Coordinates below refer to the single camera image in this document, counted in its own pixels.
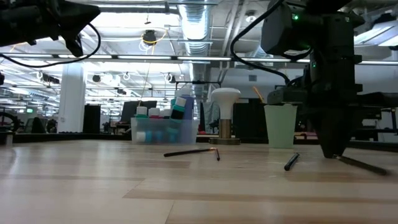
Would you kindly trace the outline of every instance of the clear plastic bin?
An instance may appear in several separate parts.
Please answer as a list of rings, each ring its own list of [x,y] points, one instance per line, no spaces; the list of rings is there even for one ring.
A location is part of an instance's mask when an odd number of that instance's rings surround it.
[[[195,144],[199,121],[131,118],[134,144]]]

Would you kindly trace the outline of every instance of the table surface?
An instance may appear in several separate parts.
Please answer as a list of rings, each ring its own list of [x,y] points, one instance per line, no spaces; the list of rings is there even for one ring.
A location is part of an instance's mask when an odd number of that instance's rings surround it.
[[[0,148],[0,223],[398,223],[398,154],[347,149],[381,177],[319,146],[269,149],[64,141]],[[301,153],[290,172],[285,163]]]

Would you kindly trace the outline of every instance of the black cable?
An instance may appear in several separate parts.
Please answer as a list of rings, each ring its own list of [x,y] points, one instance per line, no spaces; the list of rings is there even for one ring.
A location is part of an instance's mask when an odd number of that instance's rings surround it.
[[[100,33],[98,32],[98,30],[92,24],[88,24],[88,26],[90,26],[93,29],[93,31],[95,32],[95,34],[98,36],[98,44],[97,44],[97,47],[94,49],[94,51],[92,51],[92,53],[90,53],[90,54],[88,54],[88,55],[86,55],[84,57],[77,58],[77,59],[74,59],[74,60],[69,60],[69,61],[66,61],[66,62],[55,62],[55,63],[51,63],[51,64],[48,64],[48,65],[27,65],[27,64],[18,62],[17,60],[14,60],[14,59],[12,59],[12,58],[4,55],[4,54],[0,54],[0,57],[3,57],[3,58],[7,59],[10,62],[16,63],[17,65],[28,67],[28,68],[46,68],[46,67],[51,67],[51,66],[54,66],[54,65],[63,65],[63,64],[80,62],[82,60],[88,59],[91,56],[93,56],[95,53],[97,53],[97,51],[101,47],[101,35],[100,35]]]
[[[254,26],[256,26],[257,24],[259,24],[261,21],[263,21],[265,18],[267,18],[271,13],[273,13],[282,3],[284,0],[278,0],[277,2],[275,2],[274,5],[272,5],[265,13],[263,13],[261,16],[259,16],[255,21],[253,21],[252,23],[250,23],[244,30],[242,30],[231,42],[231,46],[229,47],[229,51],[231,51],[232,56],[239,62],[245,64],[245,65],[249,65],[253,68],[259,69],[259,70],[263,70],[269,73],[273,73],[275,75],[278,75],[280,77],[282,77],[285,80],[285,83],[288,84],[289,83],[289,78],[283,74],[282,72],[278,72],[269,68],[266,68],[264,66],[260,66],[260,65],[256,65],[255,63],[251,63],[251,62],[247,62],[245,60],[243,60],[242,58],[240,58],[239,56],[236,55],[235,53],[235,49],[234,46],[237,43],[237,41],[243,37],[244,35],[246,35],[251,29],[253,29]]]

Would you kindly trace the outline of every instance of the allen key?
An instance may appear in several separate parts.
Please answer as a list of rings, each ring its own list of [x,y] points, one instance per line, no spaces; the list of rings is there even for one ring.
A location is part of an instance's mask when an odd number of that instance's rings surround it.
[[[220,161],[220,153],[218,152],[218,149],[215,147],[211,147],[208,149],[194,149],[194,150],[187,150],[187,151],[179,151],[179,152],[169,152],[165,153],[163,156],[164,157],[170,157],[170,156],[181,156],[181,155],[186,155],[186,154],[193,154],[193,153],[201,153],[201,152],[210,152],[214,151],[217,161]]]
[[[285,170],[289,171],[293,165],[296,163],[297,159],[300,157],[299,153],[295,153],[292,158],[290,158],[290,160],[286,163],[285,165]]]
[[[373,172],[375,174],[379,174],[379,175],[389,175],[389,171],[377,166],[372,166],[369,164],[366,164],[364,162],[361,161],[357,161],[355,159],[351,159],[349,157],[345,157],[345,156],[337,156],[335,155],[335,159],[338,159],[341,162],[344,162],[345,164],[351,165],[351,166],[356,166],[362,169],[366,169],[370,172]]]

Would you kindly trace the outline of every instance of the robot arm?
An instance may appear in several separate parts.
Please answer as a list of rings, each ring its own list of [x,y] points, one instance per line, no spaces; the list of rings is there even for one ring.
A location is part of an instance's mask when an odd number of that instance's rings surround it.
[[[80,31],[100,9],[64,0],[3,0],[0,3],[0,47],[37,39],[62,36],[67,49],[76,57],[83,55]]]

